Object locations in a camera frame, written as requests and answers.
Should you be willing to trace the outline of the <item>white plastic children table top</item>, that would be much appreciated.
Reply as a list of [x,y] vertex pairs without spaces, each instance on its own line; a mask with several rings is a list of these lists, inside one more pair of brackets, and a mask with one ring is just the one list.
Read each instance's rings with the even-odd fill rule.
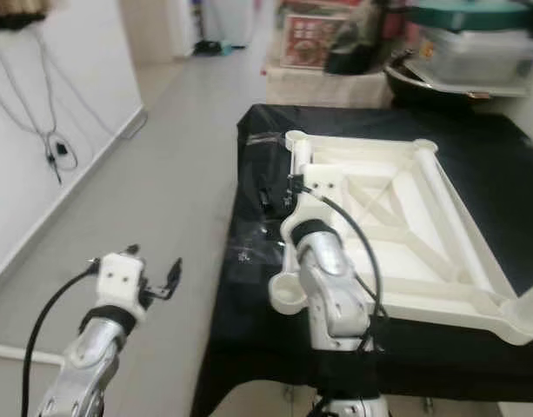
[[[514,346],[533,341],[533,286],[517,293],[496,258],[482,223],[469,210],[464,190],[438,161],[440,175],[460,215],[478,261],[494,291],[473,285],[456,243],[438,210],[436,198],[416,161],[414,142],[385,142],[350,136],[306,136],[311,162],[338,164],[344,174],[342,205],[329,205],[346,225],[333,228],[358,278],[369,288],[382,286],[382,304],[390,318],[489,331]],[[296,249],[283,238],[281,270],[269,281],[270,305],[279,313],[307,311],[298,285]]]

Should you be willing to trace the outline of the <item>crumpled clear tape patch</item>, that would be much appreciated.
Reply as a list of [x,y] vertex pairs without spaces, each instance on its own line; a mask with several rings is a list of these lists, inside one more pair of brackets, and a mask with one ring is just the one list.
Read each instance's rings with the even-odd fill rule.
[[250,227],[236,235],[233,251],[243,265],[281,265],[283,261],[283,243],[265,226]]

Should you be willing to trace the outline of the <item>clear tape strip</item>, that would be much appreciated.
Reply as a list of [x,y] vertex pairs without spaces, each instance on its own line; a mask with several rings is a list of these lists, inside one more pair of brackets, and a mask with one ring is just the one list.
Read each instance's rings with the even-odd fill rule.
[[286,147],[286,131],[250,132],[241,138],[241,146],[249,147],[262,144],[263,146]]

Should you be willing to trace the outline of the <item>black tablecloth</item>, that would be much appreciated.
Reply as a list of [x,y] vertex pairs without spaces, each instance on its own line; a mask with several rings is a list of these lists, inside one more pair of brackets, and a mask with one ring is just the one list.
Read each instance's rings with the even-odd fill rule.
[[[286,148],[242,147],[250,132],[301,130],[322,136],[361,136],[389,142],[426,139],[464,190],[496,258],[524,293],[533,286],[533,139],[507,116],[449,116],[410,109],[333,109],[254,104],[237,123],[236,186],[210,334],[191,417],[208,417],[226,394],[249,381],[310,385],[315,366],[304,314],[285,316],[269,302],[279,265],[241,263],[233,240],[254,226],[281,242],[276,215],[264,215],[261,187],[283,197],[290,167]],[[489,331],[393,319],[377,336],[383,394],[444,400],[533,404],[533,341],[506,344]]]

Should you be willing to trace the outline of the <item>black power adapter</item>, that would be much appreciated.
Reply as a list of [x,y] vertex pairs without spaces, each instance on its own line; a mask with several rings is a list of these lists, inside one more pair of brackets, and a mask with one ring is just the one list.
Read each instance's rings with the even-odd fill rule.
[[54,146],[52,146],[52,152],[48,154],[47,158],[49,162],[58,164],[64,156],[68,155],[70,155],[70,151],[67,143],[54,142]]

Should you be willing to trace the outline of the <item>white towel cloth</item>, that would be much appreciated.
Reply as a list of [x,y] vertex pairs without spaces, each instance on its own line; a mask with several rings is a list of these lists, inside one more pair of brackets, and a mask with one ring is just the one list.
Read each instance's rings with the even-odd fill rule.
[[388,108],[392,91],[382,73],[339,76],[313,69],[262,68],[266,103],[327,108]]

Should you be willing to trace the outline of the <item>teal head floor mop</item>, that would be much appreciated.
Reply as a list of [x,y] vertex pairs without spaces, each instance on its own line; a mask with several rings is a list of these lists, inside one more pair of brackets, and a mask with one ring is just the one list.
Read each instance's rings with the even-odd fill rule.
[[190,0],[197,35],[193,45],[194,58],[227,56],[234,50],[233,43],[228,40],[219,1],[221,0]]

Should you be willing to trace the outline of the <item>clear storage box orange lid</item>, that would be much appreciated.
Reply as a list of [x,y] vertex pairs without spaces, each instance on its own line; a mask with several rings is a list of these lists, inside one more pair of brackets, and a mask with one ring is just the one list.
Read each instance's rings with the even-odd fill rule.
[[346,21],[350,19],[352,13],[357,11],[361,2],[362,0],[278,0],[279,5],[276,9],[275,16],[273,56],[271,59],[273,59],[277,66],[283,67],[281,64],[283,53],[283,21],[285,21],[285,17],[288,15],[315,15],[334,17],[335,19],[341,20],[341,24],[339,24],[338,31],[335,32],[332,41],[333,45],[337,39],[338,32],[344,27]]

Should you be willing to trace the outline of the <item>red printed carton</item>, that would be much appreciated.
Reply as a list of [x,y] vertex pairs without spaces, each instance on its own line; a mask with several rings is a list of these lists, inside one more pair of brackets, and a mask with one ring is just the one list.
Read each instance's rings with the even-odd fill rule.
[[322,70],[341,20],[290,13],[283,21],[283,67]]

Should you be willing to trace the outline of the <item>white appliance cabinet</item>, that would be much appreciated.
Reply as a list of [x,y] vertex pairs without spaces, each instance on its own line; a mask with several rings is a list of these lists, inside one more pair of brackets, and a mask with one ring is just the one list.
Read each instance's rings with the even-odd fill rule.
[[200,0],[204,41],[236,48],[250,44],[257,0]]

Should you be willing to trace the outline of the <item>black plastic bag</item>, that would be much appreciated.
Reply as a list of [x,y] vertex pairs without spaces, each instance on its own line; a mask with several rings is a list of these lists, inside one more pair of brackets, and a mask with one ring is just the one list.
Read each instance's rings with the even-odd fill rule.
[[406,13],[412,0],[360,0],[338,28],[324,72],[357,76],[370,72],[405,43]]

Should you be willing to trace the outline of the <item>black round wok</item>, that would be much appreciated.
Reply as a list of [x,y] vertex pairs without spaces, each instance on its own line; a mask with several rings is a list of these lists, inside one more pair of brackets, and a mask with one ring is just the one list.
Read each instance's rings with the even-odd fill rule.
[[390,88],[392,109],[425,110],[444,114],[474,114],[488,106],[496,106],[513,96],[494,96],[484,92],[456,92],[441,90],[423,83],[404,61],[393,58],[382,67],[382,73]]

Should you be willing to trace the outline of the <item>clear plastic container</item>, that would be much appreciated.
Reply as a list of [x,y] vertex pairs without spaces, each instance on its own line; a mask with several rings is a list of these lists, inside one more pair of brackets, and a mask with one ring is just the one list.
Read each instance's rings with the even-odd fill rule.
[[533,38],[527,30],[425,28],[410,67],[453,86],[523,87],[533,77]]

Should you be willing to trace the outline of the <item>dark green round pot lid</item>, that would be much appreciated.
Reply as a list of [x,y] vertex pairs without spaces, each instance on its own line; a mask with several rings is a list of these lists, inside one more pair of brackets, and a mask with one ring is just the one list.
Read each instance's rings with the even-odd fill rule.
[[527,25],[530,8],[517,0],[414,0],[410,23],[443,30],[516,30]]

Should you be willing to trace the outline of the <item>black wifi router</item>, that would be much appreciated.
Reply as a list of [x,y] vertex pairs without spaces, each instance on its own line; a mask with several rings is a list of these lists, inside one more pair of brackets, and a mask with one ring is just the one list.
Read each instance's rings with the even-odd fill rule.
[[38,20],[44,17],[43,0],[0,0],[0,23]]

